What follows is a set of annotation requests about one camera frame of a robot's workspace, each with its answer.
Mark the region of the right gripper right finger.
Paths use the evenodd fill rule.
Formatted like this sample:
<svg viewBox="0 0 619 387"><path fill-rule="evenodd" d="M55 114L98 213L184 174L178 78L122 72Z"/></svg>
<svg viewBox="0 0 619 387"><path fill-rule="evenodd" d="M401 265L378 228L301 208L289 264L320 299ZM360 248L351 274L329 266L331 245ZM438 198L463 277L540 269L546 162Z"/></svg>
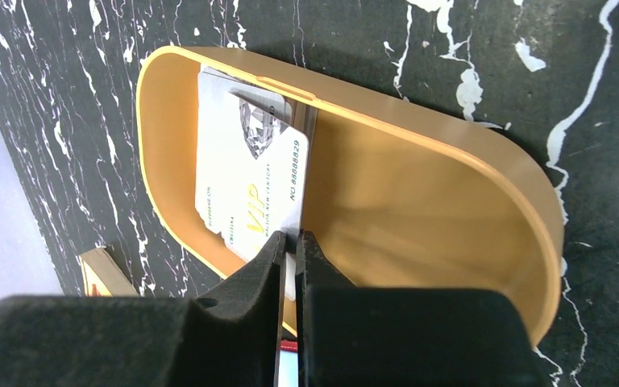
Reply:
<svg viewBox="0 0 619 387"><path fill-rule="evenodd" d="M302 386L544 386L512 302L489 289L353 285L297 241Z"/></svg>

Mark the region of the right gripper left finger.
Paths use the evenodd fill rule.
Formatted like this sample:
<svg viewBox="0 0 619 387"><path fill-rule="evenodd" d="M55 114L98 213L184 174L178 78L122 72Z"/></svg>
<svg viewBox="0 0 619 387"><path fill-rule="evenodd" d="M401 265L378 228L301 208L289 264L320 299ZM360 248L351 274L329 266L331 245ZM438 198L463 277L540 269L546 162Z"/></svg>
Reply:
<svg viewBox="0 0 619 387"><path fill-rule="evenodd" d="M285 245L199 298L4 298L0 386L274 386Z"/></svg>

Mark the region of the red card holder wallet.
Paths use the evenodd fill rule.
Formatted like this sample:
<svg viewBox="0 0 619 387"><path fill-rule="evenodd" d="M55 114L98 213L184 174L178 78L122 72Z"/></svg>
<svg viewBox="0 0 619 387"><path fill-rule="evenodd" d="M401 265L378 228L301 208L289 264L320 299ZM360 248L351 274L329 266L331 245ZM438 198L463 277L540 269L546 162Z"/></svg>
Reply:
<svg viewBox="0 0 619 387"><path fill-rule="evenodd" d="M298 344L296 341L282 339L280 342L280 361L278 387L298 387Z"/></svg>

